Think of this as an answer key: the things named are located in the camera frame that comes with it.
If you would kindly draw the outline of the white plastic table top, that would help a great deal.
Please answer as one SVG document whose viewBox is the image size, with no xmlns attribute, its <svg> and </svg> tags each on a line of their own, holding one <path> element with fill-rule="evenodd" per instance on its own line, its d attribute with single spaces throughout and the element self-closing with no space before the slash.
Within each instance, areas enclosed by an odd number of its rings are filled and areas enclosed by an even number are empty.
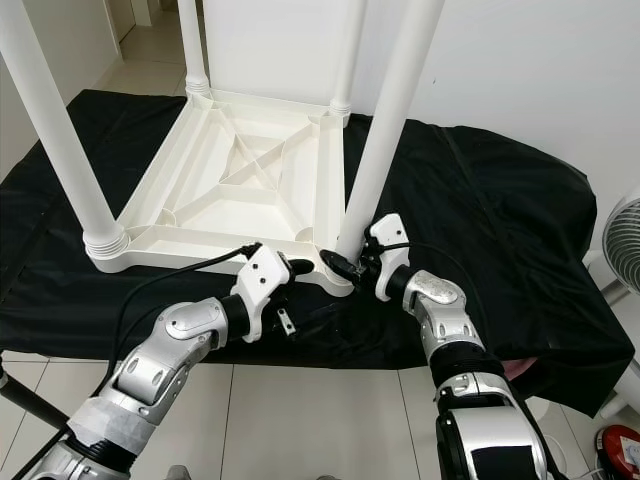
<svg viewBox="0 0 640 480">
<path fill-rule="evenodd" d="M 88 256 L 104 273 L 183 268 L 259 242 L 314 262 L 303 280 L 346 296 L 320 257 L 346 215 L 344 127 L 323 105 L 191 93 L 116 218 L 122 234 Z"/>
</svg>

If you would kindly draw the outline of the white plastic table leg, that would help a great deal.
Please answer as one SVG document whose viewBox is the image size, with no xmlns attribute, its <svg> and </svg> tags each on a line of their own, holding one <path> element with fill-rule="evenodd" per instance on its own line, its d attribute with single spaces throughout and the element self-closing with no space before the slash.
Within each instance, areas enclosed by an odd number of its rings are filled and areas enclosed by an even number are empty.
<svg viewBox="0 0 640 480">
<path fill-rule="evenodd" d="M 0 52 L 81 224 L 84 251 L 100 270 L 118 273 L 131 238 L 111 215 L 22 0 L 0 0 Z"/>
<path fill-rule="evenodd" d="M 408 0 L 340 229 L 337 252 L 348 260 L 364 247 L 444 5 Z"/>
<path fill-rule="evenodd" d="M 369 0 L 347 0 L 346 17 L 342 28 L 342 41 L 335 69 L 335 84 L 332 100 L 329 102 L 330 116 L 347 118 L 351 111 L 351 96 L 355 83 L 356 64 L 365 12 Z"/>
<path fill-rule="evenodd" d="M 205 68 L 204 40 L 196 0 L 175 0 L 180 20 L 180 37 L 186 59 L 186 92 L 210 99 L 211 87 Z"/>
</svg>

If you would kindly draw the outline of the black tablecloth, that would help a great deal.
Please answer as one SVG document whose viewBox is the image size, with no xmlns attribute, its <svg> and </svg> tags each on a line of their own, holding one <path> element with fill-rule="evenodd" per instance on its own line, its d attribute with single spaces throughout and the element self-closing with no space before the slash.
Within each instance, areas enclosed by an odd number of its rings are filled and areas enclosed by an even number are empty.
<svg viewBox="0 0 640 480">
<path fill-rule="evenodd" d="M 536 358 L 518 392 L 594 415 L 635 349 L 585 268 L 596 198 L 575 166 L 492 131 L 404 123 L 379 212 L 398 212 L 413 265 L 462 285 L 485 347 L 502 360 Z M 175 302 L 223 296 L 230 275 L 161 279 L 156 268 L 104 273 L 88 259 L 82 228 L 36 145 L 0 187 L 0 346 L 50 357 L 111 355 L 116 312 L 145 291 L 128 319 Z M 424 366 L 419 325 L 398 307 L 315 285 L 292 305 L 346 302 L 346 314 L 293 338 L 233 340 L 211 364 L 399 370 Z"/>
</svg>

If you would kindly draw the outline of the pink rounded object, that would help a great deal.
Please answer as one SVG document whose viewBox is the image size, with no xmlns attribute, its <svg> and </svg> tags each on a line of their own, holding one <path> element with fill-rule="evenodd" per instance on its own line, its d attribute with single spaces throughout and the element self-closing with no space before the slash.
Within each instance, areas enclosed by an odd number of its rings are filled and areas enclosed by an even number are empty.
<svg viewBox="0 0 640 480">
<path fill-rule="evenodd" d="M 502 360 L 500 364 L 503 366 L 504 376 L 513 381 L 518 376 L 525 374 L 536 361 L 538 361 L 536 358 L 517 358 L 517 360 Z"/>
</svg>

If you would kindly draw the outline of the white round fan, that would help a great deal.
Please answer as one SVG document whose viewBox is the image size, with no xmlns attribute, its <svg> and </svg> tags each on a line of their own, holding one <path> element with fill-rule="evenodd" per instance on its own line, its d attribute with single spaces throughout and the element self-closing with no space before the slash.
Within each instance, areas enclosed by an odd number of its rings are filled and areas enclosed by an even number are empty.
<svg viewBox="0 0 640 480">
<path fill-rule="evenodd" d="M 614 274 L 600 288 L 605 301 L 616 305 L 627 294 L 640 294 L 640 186 L 631 189 L 605 220 L 603 257 Z"/>
</svg>

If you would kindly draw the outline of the red round object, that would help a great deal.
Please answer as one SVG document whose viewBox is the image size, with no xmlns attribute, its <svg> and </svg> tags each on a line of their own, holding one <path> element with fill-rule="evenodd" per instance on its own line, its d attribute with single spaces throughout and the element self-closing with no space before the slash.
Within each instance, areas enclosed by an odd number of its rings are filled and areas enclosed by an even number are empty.
<svg viewBox="0 0 640 480">
<path fill-rule="evenodd" d="M 607 480 L 640 480 L 640 431 L 609 425 L 595 435 L 596 460 Z"/>
</svg>

